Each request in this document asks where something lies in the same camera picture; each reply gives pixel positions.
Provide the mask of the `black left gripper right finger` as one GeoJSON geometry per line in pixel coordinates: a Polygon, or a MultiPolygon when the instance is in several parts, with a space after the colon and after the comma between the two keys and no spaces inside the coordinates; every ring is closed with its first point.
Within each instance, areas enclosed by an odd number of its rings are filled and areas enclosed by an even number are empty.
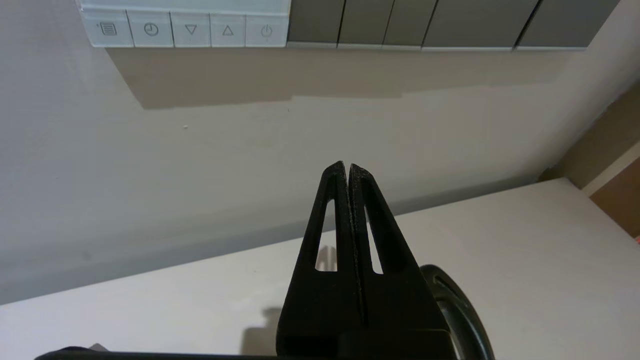
{"type": "Polygon", "coordinates": [[[373,175],[352,164],[349,199],[363,323],[386,330],[449,326],[373,175]]]}

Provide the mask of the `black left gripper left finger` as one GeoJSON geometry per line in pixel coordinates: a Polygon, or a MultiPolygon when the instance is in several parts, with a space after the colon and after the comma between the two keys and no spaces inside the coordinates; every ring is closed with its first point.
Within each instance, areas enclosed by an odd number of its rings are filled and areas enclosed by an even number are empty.
{"type": "Polygon", "coordinates": [[[322,173],[294,272],[279,315],[276,352],[280,357],[336,358],[341,335],[361,326],[351,210],[342,161],[322,173]],[[329,202],[334,206],[336,271],[316,262],[329,202]]]}

